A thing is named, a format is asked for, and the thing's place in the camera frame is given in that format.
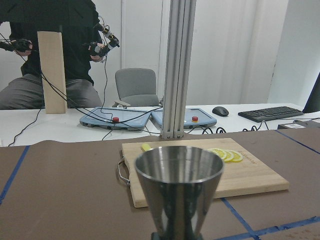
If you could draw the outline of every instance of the white table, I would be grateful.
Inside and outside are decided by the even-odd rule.
[[[221,105],[229,111],[227,117],[218,116],[212,113],[212,109],[216,105],[197,105],[187,106],[187,108],[201,108],[211,116],[217,119],[217,124],[212,126],[213,133],[216,133],[218,127],[222,127],[226,132],[241,132],[244,128],[250,130],[254,125],[258,127],[260,123],[256,123],[238,116],[238,112],[257,110],[263,108],[288,106],[302,110],[300,106],[290,103],[275,103],[275,104],[228,104]],[[133,107],[132,109],[140,110],[152,110],[154,107]],[[8,146],[14,141],[15,135],[25,128],[29,123],[36,119],[38,109],[32,110],[0,110],[0,139],[3,146]],[[68,109],[66,114],[46,114],[45,110],[41,110],[38,119],[35,123],[30,125],[20,136],[17,137],[13,146],[25,146],[32,145],[44,140],[53,140],[64,143],[72,142],[90,142],[100,141],[103,137],[110,132],[108,129],[100,127],[86,127],[82,126],[79,122],[80,118],[84,114],[78,112],[76,109]],[[308,113],[299,118],[317,118],[320,117],[320,112]],[[269,129],[277,129],[279,124],[292,123],[292,119],[288,120],[272,120],[268,121],[267,125]],[[139,138],[149,135],[158,136],[160,133],[160,126],[153,124],[152,120],[149,120],[144,131],[127,131],[127,130],[113,130],[104,140],[114,139],[131,139]],[[263,124],[260,130],[267,130]],[[202,134],[201,128],[196,128],[191,134]]]

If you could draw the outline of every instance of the gray office chair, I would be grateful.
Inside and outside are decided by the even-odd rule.
[[[128,103],[131,107],[158,106],[159,98],[156,93],[156,74],[147,68],[124,68],[116,71],[115,84],[119,103]]]

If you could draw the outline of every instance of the metal cup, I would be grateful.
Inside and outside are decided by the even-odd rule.
[[[164,146],[142,153],[135,170],[160,240],[199,240],[224,170],[214,153],[190,146]]]

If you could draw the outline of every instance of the keyboard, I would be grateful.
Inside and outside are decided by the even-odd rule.
[[[304,113],[298,109],[294,109],[288,106],[276,106],[252,111],[238,112],[238,115],[254,121],[256,123],[275,119],[283,119],[294,116],[303,115]]]

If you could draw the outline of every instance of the gray pants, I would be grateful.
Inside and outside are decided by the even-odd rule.
[[[65,86],[68,108],[102,106],[97,91],[88,80],[68,79]],[[5,89],[0,91],[0,110],[40,109],[44,105],[42,80],[32,74],[14,79]]]

